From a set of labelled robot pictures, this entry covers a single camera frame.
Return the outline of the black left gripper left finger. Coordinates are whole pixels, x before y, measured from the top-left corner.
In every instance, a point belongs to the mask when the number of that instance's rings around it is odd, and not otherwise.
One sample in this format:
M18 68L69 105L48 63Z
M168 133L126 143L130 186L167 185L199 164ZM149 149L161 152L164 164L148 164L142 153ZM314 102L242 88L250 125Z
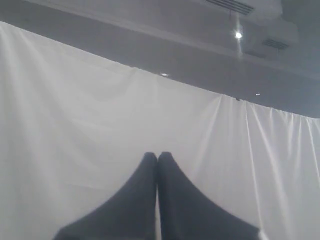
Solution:
M56 240L154 240L157 157L146 152L132 176L109 200L61 228Z

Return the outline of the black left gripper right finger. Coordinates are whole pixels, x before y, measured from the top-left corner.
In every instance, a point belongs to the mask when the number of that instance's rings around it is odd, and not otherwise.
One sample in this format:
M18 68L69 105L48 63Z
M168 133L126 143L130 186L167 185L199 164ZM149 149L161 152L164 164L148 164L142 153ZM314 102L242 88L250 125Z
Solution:
M183 173L170 152L158 157L158 203L164 240L263 240L258 227L206 197Z

